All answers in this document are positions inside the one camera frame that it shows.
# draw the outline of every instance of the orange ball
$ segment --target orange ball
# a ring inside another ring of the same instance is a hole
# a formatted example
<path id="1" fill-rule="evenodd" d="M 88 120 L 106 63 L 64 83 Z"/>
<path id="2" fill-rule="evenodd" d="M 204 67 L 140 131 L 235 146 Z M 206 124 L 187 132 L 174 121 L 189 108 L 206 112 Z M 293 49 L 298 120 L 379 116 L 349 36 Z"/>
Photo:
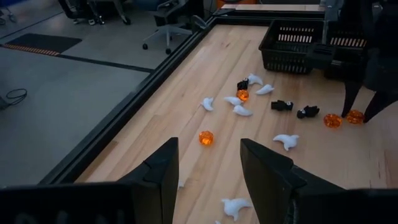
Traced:
<path id="1" fill-rule="evenodd" d="M 335 114 L 327 114 L 323 118 L 323 122 L 329 128 L 338 128 L 343 123 L 343 119 Z"/>
<path id="2" fill-rule="evenodd" d="M 236 96 L 241 99 L 241 101 L 246 102 L 249 98 L 249 92 L 247 90 L 238 90 Z"/>
<path id="3" fill-rule="evenodd" d="M 362 124 L 365 119 L 365 115 L 358 110 L 350 110 L 346 118 L 351 124 Z"/>
<path id="4" fill-rule="evenodd" d="M 209 131 L 202 131 L 199 134 L 199 141 L 204 146 L 210 146 L 214 141 L 214 135 Z"/>

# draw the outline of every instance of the metal frame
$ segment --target metal frame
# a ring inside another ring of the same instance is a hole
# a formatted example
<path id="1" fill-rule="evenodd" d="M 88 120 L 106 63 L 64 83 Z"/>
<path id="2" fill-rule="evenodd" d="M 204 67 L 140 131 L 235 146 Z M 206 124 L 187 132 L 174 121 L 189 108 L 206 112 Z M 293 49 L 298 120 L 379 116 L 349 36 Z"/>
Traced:
<path id="1" fill-rule="evenodd" d="M 269 26 L 274 19 L 324 21 L 324 18 L 324 12 L 245 11 L 234 9 L 220 9 L 216 11 L 207 20 L 207 28 L 200 29 L 187 38 L 142 81 L 139 90 L 125 97 L 40 181 L 40 184 L 74 182 L 215 25 Z"/>

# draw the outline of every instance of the gray floor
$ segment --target gray floor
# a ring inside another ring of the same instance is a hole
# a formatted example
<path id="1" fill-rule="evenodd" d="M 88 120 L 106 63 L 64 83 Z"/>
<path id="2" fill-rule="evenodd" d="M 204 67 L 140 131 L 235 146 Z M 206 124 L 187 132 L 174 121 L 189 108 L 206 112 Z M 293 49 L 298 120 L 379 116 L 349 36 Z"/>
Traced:
<path id="1" fill-rule="evenodd" d="M 48 19 L 33 26 L 7 23 L 10 27 L 0 29 L 0 35 L 26 29 L 0 37 L 0 44 L 26 33 L 47 34 L 83 39 L 65 55 L 145 68 L 156 68 L 167 57 L 165 38 L 148 42 L 149 50 L 142 49 L 142 39 L 156 30 L 147 12 L 128 11 L 130 26 L 118 17 L 103 26 L 89 26 L 75 25 L 64 14 L 54 15 L 56 5 L 39 11 Z M 24 12 L 27 18 L 19 19 L 45 19 L 37 14 Z M 175 36 L 172 49 L 185 38 Z M 4 48 L 0 58 L 0 96 L 15 88 L 28 90 L 22 103 L 0 111 L 0 185 L 38 183 L 148 75 Z"/>
<path id="2" fill-rule="evenodd" d="M 63 54 L 104 60 L 144 68 L 156 68 L 166 59 L 166 38 L 148 41 L 148 50 L 142 49 L 143 39 L 156 31 L 153 16 L 148 12 L 130 9 L 127 12 L 132 20 L 130 26 L 124 25 L 119 17 L 105 20 L 104 25 L 90 26 L 87 23 L 73 24 L 65 14 L 57 15 L 36 26 L 25 29 L 0 40 L 0 44 L 20 37 L 26 33 L 59 35 L 83 39 Z M 186 38 L 175 35 L 171 49 L 178 47 Z"/>
<path id="3" fill-rule="evenodd" d="M 5 13 L 2 18 L 6 20 L 6 25 L 0 26 L 0 38 L 63 12 L 54 0 L 22 1 L 9 9 L 16 16 L 17 22 L 11 22 L 7 17 L 8 12 L 2 10 Z"/>
<path id="4" fill-rule="evenodd" d="M 28 97 L 0 111 L 0 185 L 36 184 L 146 73 L 0 49 L 0 95 Z"/>

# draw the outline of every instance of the white plush bird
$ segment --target white plush bird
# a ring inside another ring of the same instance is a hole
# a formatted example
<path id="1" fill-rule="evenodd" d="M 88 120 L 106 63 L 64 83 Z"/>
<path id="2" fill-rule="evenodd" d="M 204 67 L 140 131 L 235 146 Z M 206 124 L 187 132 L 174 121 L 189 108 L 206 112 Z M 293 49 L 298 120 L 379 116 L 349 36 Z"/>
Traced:
<path id="1" fill-rule="evenodd" d="M 256 94 L 264 95 L 264 94 L 271 92 L 272 90 L 274 90 L 274 87 L 272 87 L 272 85 L 270 85 L 270 84 L 266 84 L 261 89 L 257 90 Z"/>
<path id="2" fill-rule="evenodd" d="M 251 203 L 248 202 L 244 198 L 236 198 L 236 199 L 222 199 L 224 202 L 224 212 L 227 215 L 234 217 L 234 221 L 238 220 L 239 210 L 244 207 L 252 207 Z"/>
<path id="3" fill-rule="evenodd" d="M 250 73 L 250 75 L 248 76 L 249 79 L 249 85 L 253 85 L 255 83 L 258 83 L 260 85 L 262 85 L 262 80 L 260 77 L 258 77 L 257 75 Z"/>
<path id="4" fill-rule="evenodd" d="M 211 104 L 213 103 L 214 98 L 213 97 L 206 97 L 203 99 L 201 105 L 207 110 L 207 111 L 213 111 L 213 107 Z"/>
<path id="5" fill-rule="evenodd" d="M 295 147 L 297 145 L 297 139 L 299 138 L 298 135 L 287 135 L 287 134 L 280 134 L 274 137 L 274 141 L 280 141 L 284 143 L 284 148 L 286 151 L 289 151 L 291 147 Z"/>
<path id="6" fill-rule="evenodd" d="M 241 99 L 239 99 L 238 97 L 235 97 L 235 96 L 224 97 L 224 100 L 230 102 L 234 106 L 237 106 L 237 105 L 240 105 L 241 103 L 243 103 L 243 101 L 241 101 Z"/>
<path id="7" fill-rule="evenodd" d="M 233 111 L 234 111 L 235 113 L 241 115 L 241 116 L 251 116 L 251 115 L 253 115 L 253 112 L 252 112 L 252 111 L 249 111 L 248 109 L 244 108 L 244 107 L 241 106 L 241 105 L 236 105 L 236 106 L 234 107 L 234 110 L 233 110 Z"/>

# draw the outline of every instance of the black toy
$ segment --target black toy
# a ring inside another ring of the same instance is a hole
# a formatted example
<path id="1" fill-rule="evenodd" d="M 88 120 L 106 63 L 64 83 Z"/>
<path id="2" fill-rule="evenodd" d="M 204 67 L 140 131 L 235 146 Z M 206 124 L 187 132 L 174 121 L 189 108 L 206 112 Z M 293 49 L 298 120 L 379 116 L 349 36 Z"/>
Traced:
<path id="1" fill-rule="evenodd" d="M 319 113 L 319 110 L 317 106 L 306 106 L 304 109 L 297 111 L 297 118 L 313 118 Z"/>
<path id="2" fill-rule="evenodd" d="M 271 109 L 272 110 L 277 110 L 277 111 L 284 111 L 284 110 L 292 110 L 293 109 L 293 103 L 290 101 L 283 101 L 283 100 L 278 100 L 278 101 L 272 101 L 271 102 Z"/>
<path id="3" fill-rule="evenodd" d="M 236 86 L 237 86 L 238 90 L 248 90 L 249 79 L 244 78 L 243 81 L 238 82 L 238 84 Z"/>

